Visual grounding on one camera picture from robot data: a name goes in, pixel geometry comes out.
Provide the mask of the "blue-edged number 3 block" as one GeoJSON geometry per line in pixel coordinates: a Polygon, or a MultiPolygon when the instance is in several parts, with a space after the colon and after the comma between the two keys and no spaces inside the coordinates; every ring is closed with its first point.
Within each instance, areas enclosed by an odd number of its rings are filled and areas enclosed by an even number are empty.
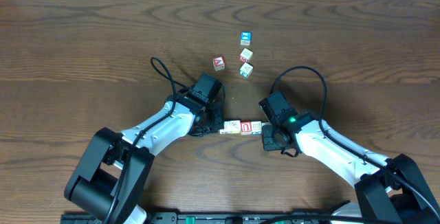
{"type": "Polygon", "coordinates": [[[261,121],[252,121],[251,126],[252,126],[252,130],[251,130],[252,135],[260,135],[262,133],[261,121]]]}

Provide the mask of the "red U wooden block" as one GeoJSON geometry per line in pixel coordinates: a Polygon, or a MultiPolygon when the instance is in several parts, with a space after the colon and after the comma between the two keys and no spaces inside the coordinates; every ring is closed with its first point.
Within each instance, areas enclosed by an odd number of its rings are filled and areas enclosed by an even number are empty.
{"type": "Polygon", "coordinates": [[[252,123],[251,122],[242,122],[241,123],[241,134],[242,135],[250,135],[252,133],[252,123]]]}

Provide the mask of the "cream block with yellow side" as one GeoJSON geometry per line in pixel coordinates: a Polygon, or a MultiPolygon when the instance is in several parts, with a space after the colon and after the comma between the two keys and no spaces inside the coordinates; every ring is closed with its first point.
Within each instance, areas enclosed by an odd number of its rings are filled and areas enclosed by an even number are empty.
{"type": "Polygon", "coordinates": [[[230,133],[230,122],[229,121],[225,121],[223,123],[223,128],[219,130],[219,134],[228,134],[230,133]]]}

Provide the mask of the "plain cream wooden block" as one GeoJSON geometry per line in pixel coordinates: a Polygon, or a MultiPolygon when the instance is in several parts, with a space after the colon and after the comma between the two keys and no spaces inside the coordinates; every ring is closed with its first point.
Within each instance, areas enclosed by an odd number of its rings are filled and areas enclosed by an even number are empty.
{"type": "Polygon", "coordinates": [[[261,126],[262,127],[264,127],[264,126],[271,126],[271,124],[270,124],[270,122],[262,122],[261,126]]]}

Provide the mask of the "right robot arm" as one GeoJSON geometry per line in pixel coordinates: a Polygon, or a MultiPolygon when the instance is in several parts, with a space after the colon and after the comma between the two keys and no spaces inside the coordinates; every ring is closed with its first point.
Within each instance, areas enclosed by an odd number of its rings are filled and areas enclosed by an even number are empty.
{"type": "Polygon", "coordinates": [[[355,208],[364,220],[390,223],[438,223],[439,204],[416,162],[374,153],[332,129],[321,115],[298,113],[281,92],[259,102],[268,119],[265,150],[312,157],[355,189],[355,208]]]}

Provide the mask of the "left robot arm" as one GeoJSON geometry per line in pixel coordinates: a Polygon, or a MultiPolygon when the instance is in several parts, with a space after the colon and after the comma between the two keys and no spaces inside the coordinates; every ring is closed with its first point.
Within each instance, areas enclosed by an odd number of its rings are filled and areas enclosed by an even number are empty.
{"type": "Polygon", "coordinates": [[[223,127],[223,103],[215,100],[223,88],[202,74],[141,124],[119,133],[97,131],[65,186],[65,198],[101,223],[144,223],[147,213],[138,202],[154,158],[180,137],[223,127]]]}

